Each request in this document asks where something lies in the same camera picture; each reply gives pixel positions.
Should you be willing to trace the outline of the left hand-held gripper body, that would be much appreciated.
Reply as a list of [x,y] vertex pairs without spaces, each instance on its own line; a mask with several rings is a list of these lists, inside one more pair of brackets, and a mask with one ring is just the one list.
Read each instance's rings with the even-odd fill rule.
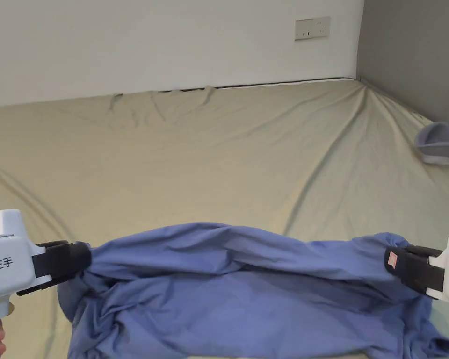
[[12,294],[52,280],[35,273],[32,257],[44,253],[28,238],[19,210],[0,211],[0,319],[9,313]]

